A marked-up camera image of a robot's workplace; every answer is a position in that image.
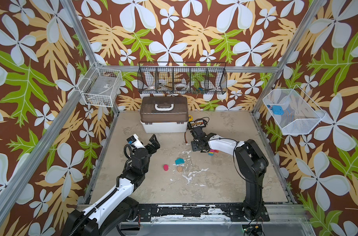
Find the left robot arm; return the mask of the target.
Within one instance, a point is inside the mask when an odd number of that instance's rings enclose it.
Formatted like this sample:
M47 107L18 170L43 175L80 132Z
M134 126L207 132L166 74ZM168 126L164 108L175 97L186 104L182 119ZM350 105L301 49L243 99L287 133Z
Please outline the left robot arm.
M139 203L130 195L142 184L149 171L151 156L160 149L156 135L144 145L134 134L127 139L127 160L116 185L97 202L82 211L74 210L62 231L63 236L105 236L120 223L138 218Z

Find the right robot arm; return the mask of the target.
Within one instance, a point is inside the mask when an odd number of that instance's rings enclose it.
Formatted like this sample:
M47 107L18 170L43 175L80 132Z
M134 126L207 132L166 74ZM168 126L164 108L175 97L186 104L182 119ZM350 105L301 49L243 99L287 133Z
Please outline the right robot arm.
M248 220L259 219L264 213L263 180L269 162L257 143L249 139L236 141L215 133L206 134L202 127L190 129L193 136L193 151L210 152L218 150L233 157L235 168L246 183L244 215Z

